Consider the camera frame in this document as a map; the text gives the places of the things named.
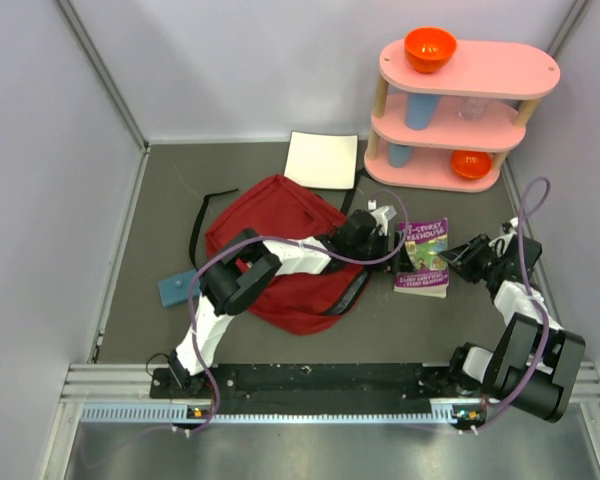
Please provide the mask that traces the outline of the purple Treehouse book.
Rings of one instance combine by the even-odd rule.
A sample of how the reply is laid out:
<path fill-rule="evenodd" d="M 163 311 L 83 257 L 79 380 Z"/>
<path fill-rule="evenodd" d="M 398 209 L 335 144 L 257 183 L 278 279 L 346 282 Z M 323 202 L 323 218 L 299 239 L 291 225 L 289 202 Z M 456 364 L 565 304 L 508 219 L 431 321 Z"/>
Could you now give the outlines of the purple Treehouse book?
<path fill-rule="evenodd" d="M 394 272 L 394 291 L 444 299 L 450 274 L 448 265 L 437 254 L 448 248 L 448 219 L 411 222 L 406 239 L 415 272 Z"/>

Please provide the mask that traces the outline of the red student backpack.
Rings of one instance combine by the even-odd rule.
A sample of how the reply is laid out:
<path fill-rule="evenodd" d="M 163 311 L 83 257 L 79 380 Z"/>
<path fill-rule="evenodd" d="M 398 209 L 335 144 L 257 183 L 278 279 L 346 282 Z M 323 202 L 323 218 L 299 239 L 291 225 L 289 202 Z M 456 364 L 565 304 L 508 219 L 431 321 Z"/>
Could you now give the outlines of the red student backpack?
<path fill-rule="evenodd" d="M 317 194 L 280 174 L 273 175 L 247 190 L 216 218 L 205 233 L 206 254 L 214 256 L 246 228 L 259 235 L 304 239 L 332 234 L 345 220 L 342 212 Z M 278 276 L 249 312 L 292 334 L 319 333 L 353 307 L 370 278 L 369 270 L 353 264 L 322 275 Z"/>

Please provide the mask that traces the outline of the blue snap wallet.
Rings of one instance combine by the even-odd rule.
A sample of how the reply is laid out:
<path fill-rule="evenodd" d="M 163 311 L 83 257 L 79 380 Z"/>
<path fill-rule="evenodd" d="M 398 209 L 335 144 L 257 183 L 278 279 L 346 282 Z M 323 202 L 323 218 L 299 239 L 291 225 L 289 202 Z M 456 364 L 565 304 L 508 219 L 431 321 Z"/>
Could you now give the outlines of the blue snap wallet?
<path fill-rule="evenodd" d="M 160 280 L 158 290 L 162 306 L 170 308 L 186 302 L 189 297 L 189 287 L 196 273 L 197 271 L 192 269 Z"/>

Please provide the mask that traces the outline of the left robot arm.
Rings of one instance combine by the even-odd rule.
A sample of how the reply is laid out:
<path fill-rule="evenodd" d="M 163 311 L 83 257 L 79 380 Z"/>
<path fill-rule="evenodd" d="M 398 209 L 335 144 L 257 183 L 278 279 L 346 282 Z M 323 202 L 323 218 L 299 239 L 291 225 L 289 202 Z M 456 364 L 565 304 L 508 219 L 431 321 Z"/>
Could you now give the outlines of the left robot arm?
<path fill-rule="evenodd" d="M 331 235 L 304 239 L 261 236 L 247 228 L 211 260 L 192 280 L 199 288 L 188 299 L 190 326 L 182 342 L 170 353 L 172 384 L 185 396 L 206 387 L 207 372 L 232 319 L 251 307 L 278 276 L 317 276 L 334 279 L 348 265 L 380 266 L 399 253 L 406 240 L 388 247 L 392 206 L 356 210 Z"/>

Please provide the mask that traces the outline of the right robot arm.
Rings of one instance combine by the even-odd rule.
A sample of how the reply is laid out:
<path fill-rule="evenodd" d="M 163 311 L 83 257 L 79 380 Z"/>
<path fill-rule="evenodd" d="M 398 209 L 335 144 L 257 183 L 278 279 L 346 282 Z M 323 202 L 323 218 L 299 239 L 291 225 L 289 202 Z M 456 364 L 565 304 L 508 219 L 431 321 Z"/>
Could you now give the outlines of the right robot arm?
<path fill-rule="evenodd" d="M 504 333 L 494 351 L 467 342 L 456 348 L 446 380 L 456 394 L 480 392 L 550 423 L 562 418 L 583 360 L 585 340 L 553 320 L 542 294 L 526 286 L 542 244 L 510 232 L 485 234 L 439 253 L 463 280 L 484 282 L 503 316 Z"/>

